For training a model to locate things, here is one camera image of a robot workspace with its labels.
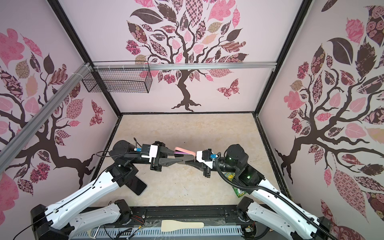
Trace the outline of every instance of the wooden spatula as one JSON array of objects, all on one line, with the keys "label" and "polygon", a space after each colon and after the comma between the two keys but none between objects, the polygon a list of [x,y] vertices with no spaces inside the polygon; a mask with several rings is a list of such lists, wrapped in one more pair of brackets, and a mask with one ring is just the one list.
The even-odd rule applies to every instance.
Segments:
[{"label": "wooden spatula", "polygon": [[203,228],[203,222],[180,222],[175,220],[163,220],[161,221],[162,232],[172,232],[184,228]]}]

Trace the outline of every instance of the wire basket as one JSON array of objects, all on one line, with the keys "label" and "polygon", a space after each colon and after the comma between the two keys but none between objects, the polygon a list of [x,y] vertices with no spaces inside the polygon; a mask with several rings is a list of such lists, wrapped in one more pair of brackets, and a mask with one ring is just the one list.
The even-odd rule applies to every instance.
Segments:
[{"label": "wire basket", "polygon": [[83,78],[83,83],[88,92],[101,92],[96,78],[100,78],[108,92],[117,93],[149,93],[152,84],[152,76],[148,61],[124,61],[135,62],[139,66],[99,66]]}]

